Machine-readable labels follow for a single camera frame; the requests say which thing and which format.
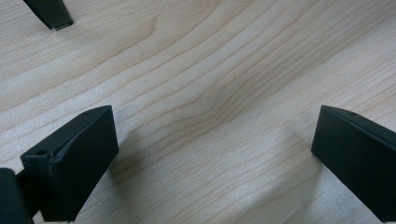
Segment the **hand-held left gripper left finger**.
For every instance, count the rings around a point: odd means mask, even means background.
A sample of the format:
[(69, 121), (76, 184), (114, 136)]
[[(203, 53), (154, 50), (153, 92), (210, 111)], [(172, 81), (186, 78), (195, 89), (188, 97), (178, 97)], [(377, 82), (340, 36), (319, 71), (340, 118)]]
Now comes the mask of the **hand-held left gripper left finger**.
[(74, 221), (119, 153), (110, 105), (85, 111), (21, 155), (31, 215)]

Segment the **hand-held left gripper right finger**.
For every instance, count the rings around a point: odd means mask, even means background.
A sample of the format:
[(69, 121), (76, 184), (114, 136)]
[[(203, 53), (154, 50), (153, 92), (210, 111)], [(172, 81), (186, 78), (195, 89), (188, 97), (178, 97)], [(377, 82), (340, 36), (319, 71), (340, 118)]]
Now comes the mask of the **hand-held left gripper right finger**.
[(320, 108), (311, 152), (382, 222), (396, 222), (396, 133), (345, 109)]

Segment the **black shelf with metal legs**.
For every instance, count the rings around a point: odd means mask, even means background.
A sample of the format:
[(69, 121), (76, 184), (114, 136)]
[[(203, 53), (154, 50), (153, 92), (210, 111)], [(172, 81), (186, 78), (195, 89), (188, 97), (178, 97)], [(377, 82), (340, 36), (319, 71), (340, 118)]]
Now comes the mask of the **black shelf with metal legs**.
[(58, 31), (74, 23), (63, 0), (23, 0), (23, 2), (50, 30)]

